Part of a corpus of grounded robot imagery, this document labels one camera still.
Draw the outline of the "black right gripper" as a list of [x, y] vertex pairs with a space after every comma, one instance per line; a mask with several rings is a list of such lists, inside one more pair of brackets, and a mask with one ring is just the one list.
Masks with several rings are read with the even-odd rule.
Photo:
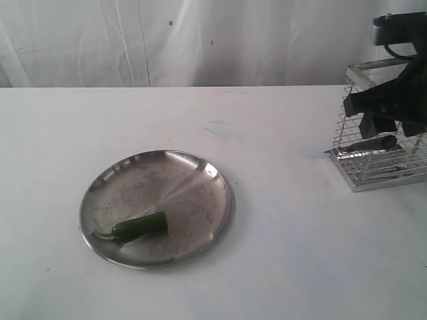
[[426, 58], [415, 57], [397, 78], [344, 99], [347, 117], [365, 113], [360, 122], [362, 138], [397, 132], [402, 121], [406, 137], [426, 132]]

